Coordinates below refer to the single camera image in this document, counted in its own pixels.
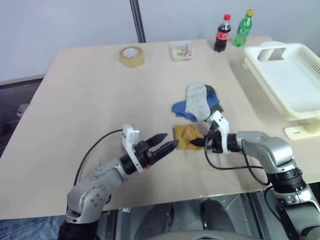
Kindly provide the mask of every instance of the wooden table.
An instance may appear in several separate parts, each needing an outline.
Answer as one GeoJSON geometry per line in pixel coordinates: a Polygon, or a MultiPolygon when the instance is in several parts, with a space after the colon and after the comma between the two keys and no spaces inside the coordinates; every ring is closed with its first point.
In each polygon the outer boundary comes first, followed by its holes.
{"type": "MultiPolygon", "coordinates": [[[[271,40],[250,37],[247,45],[271,40]]],[[[67,193],[80,161],[102,135],[129,123],[140,139],[190,124],[171,112],[192,83],[215,88],[231,131],[263,131],[284,138],[308,182],[320,181],[320,138],[292,141],[283,129],[297,124],[282,120],[253,75],[241,67],[244,48],[230,43],[223,53],[211,41],[193,40],[195,57],[172,62],[169,43],[139,44],[143,66],[130,69],[119,62],[127,45],[73,47],[55,59],[0,160],[0,219],[63,215],[67,193]]],[[[208,124],[197,127],[206,133],[208,124]]],[[[82,178],[97,165],[123,155],[121,135],[101,142],[89,156],[82,178]]],[[[242,155],[210,154],[220,166],[245,163],[242,155]]],[[[105,209],[117,209],[206,196],[262,190],[248,170],[216,170],[203,151],[175,150],[154,167],[133,174],[112,194],[105,209]]]]}

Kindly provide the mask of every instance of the sprite bottle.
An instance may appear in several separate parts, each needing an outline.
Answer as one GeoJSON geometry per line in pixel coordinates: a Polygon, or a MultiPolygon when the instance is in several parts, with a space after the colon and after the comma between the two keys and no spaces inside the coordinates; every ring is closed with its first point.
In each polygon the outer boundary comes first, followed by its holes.
{"type": "Polygon", "coordinates": [[[252,16],[254,11],[252,9],[248,9],[246,11],[244,19],[239,23],[238,30],[236,31],[236,36],[233,40],[233,45],[236,47],[241,47],[246,44],[247,36],[250,33],[250,29],[252,27],[252,16]]]}

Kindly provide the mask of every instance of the yellow bottle cap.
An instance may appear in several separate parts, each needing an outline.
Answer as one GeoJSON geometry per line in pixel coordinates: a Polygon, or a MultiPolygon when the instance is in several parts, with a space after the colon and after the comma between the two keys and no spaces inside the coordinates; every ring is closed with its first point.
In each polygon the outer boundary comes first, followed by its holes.
{"type": "Polygon", "coordinates": [[[246,14],[245,14],[245,15],[251,17],[253,14],[254,14],[254,10],[253,10],[253,9],[248,9],[248,10],[246,11],[246,14]]]}

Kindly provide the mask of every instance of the white dish rack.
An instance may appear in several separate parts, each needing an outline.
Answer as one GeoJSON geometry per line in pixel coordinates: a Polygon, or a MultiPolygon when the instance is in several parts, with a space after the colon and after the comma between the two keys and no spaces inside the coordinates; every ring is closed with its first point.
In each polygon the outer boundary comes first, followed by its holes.
{"type": "Polygon", "coordinates": [[[320,58],[303,44],[278,41],[250,46],[244,52],[246,66],[284,119],[313,119],[285,128],[288,138],[320,135],[320,58]]]}

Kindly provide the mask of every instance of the packing tape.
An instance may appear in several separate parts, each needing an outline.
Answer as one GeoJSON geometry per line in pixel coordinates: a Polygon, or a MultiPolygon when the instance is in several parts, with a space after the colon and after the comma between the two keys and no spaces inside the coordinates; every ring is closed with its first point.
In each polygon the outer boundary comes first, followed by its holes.
{"type": "Polygon", "coordinates": [[[127,68],[136,68],[145,63],[144,51],[137,46],[128,46],[120,52],[120,62],[127,68]]]}

